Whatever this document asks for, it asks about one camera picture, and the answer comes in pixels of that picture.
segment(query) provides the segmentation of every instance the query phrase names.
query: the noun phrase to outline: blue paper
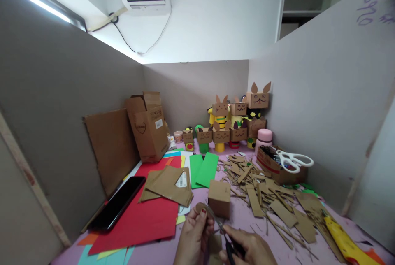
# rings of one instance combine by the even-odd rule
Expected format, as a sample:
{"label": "blue paper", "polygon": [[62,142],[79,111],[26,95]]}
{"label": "blue paper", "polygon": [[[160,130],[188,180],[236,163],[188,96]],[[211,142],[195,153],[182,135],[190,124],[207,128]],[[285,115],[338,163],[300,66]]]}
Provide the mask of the blue paper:
{"label": "blue paper", "polygon": [[132,253],[133,253],[134,250],[135,250],[135,246],[130,246],[130,247],[128,248],[128,251],[127,251],[127,253],[126,253],[126,256],[125,256],[125,260],[124,260],[124,262],[123,262],[123,265],[128,265],[129,260],[130,260],[130,257],[132,256]]}
{"label": "blue paper", "polygon": [[88,256],[88,252],[91,249],[91,247],[92,247],[91,245],[85,246],[81,258],[79,259],[78,265],[106,265],[107,258],[98,260],[97,255]]}

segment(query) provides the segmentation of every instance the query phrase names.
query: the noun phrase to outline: scissors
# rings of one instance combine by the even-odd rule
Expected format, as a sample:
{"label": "scissors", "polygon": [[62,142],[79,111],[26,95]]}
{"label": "scissors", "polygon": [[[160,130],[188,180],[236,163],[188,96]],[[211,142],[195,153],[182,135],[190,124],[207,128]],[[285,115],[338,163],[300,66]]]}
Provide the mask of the scissors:
{"label": "scissors", "polygon": [[[287,153],[281,150],[277,150],[276,154],[280,157],[281,160],[281,164],[283,166],[283,168],[290,173],[298,173],[300,172],[300,166],[304,166],[304,167],[311,167],[314,165],[314,161],[313,159],[311,159],[310,157],[307,157],[305,155],[300,155],[300,154],[291,154],[291,153]],[[306,158],[308,160],[310,160],[309,163],[305,163],[301,160],[299,160],[297,157],[299,158]],[[293,166],[295,168],[295,170],[290,170],[288,168],[285,167],[285,163]]]}
{"label": "scissors", "polygon": [[246,255],[246,251],[244,250],[244,248],[237,243],[232,237],[229,236],[230,241],[228,240],[228,238],[226,237],[226,233],[223,229],[222,223],[215,217],[213,210],[211,209],[210,206],[207,205],[208,211],[209,213],[212,215],[212,217],[214,218],[214,220],[217,222],[219,229],[221,230],[223,236],[225,237],[225,242],[226,242],[226,253],[228,255],[228,260],[230,262],[230,265],[236,265],[235,260],[233,259],[232,254],[236,254],[236,252],[239,252],[240,255],[244,258],[244,256]]}

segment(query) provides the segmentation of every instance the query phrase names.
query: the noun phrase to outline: pink water bottle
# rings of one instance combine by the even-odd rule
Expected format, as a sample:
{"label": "pink water bottle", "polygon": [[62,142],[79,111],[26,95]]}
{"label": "pink water bottle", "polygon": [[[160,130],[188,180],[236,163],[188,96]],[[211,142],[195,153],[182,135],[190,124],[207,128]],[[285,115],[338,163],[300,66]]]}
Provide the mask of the pink water bottle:
{"label": "pink water bottle", "polygon": [[255,156],[258,154],[258,149],[260,146],[271,146],[273,138],[273,132],[269,129],[258,130],[258,138],[255,142]]}

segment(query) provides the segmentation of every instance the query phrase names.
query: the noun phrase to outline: gray partition wall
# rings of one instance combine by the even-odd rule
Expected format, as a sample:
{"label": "gray partition wall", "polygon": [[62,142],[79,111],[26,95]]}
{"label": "gray partition wall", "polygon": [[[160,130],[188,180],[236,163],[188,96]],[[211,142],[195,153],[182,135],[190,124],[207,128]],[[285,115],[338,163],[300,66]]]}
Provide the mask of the gray partition wall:
{"label": "gray partition wall", "polygon": [[159,91],[171,133],[209,125],[207,109],[228,95],[246,94],[248,60],[157,63],[144,65],[147,89]]}
{"label": "gray partition wall", "polygon": [[0,108],[74,241],[105,199],[82,116],[141,93],[142,65],[28,0],[0,12]]}

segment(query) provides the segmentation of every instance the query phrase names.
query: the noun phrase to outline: yellow paper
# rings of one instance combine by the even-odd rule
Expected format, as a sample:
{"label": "yellow paper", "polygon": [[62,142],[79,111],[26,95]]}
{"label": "yellow paper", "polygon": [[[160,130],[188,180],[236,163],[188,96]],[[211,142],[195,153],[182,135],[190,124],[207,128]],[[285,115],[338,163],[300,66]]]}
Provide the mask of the yellow paper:
{"label": "yellow paper", "polygon": [[185,222],[185,216],[177,217],[176,225],[181,224],[183,222]]}
{"label": "yellow paper", "polygon": [[114,254],[114,253],[116,253],[116,252],[118,252],[120,250],[121,249],[116,249],[116,250],[112,250],[112,251],[102,252],[102,253],[98,254],[98,260],[103,259],[105,257],[108,257],[109,255],[112,255],[112,254]]}

